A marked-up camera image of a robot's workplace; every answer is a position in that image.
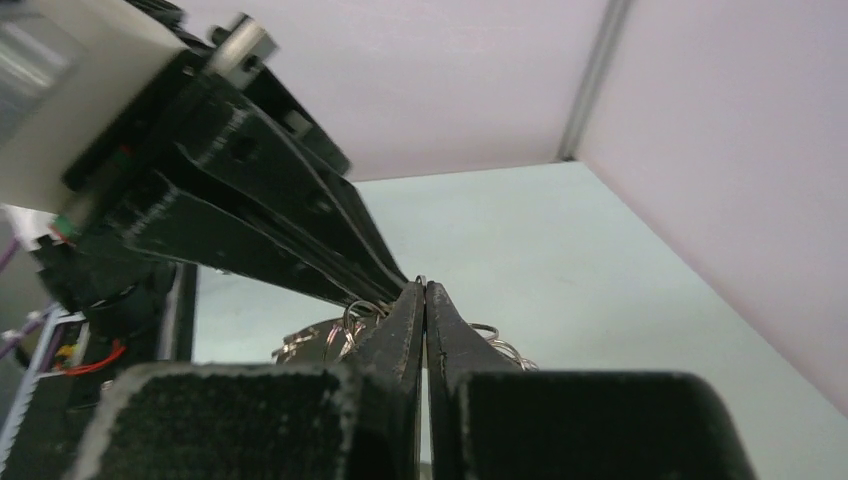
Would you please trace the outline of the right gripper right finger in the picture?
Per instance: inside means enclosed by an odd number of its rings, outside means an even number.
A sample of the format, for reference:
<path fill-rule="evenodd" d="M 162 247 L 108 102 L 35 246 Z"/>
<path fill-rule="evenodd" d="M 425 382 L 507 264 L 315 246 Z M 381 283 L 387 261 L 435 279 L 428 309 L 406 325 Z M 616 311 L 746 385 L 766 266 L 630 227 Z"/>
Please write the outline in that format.
<path fill-rule="evenodd" d="M 438 479 L 752 479 L 713 387 L 678 371 L 525 371 L 425 290 Z"/>

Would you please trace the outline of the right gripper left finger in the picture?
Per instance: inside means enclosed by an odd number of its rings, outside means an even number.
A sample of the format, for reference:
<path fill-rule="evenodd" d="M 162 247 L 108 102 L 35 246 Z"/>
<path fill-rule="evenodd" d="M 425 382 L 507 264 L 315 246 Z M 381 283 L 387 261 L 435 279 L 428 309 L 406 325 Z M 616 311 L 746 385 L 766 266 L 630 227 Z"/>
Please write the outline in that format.
<path fill-rule="evenodd" d="M 69 479 L 415 479 L 421 376 L 158 362 L 122 373 Z"/>

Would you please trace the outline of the large metal keyring with keys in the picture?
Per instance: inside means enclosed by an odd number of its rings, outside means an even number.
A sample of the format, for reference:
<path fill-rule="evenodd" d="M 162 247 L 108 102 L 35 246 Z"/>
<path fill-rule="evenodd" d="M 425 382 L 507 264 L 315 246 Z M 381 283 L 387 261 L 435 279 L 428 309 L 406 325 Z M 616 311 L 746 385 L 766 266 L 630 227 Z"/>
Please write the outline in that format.
<path fill-rule="evenodd" d="M 445 285 L 412 281 L 389 304 L 356 300 L 286 336 L 272 354 L 284 372 L 350 371 L 385 383 L 436 376 L 536 375 L 539 366 L 491 325 L 469 322 Z"/>

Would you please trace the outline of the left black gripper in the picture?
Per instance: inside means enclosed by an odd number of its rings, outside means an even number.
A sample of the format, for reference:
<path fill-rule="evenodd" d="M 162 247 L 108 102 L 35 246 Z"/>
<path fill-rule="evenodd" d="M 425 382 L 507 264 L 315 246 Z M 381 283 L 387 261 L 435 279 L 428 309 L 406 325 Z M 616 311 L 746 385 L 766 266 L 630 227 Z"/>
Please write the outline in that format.
<path fill-rule="evenodd" d="M 176 262 L 328 303 L 391 303 L 407 279 L 349 159 L 247 41 L 241 16 L 202 41 L 157 13 L 185 48 L 64 174 L 78 201 L 35 255 L 69 309 L 97 306 Z"/>

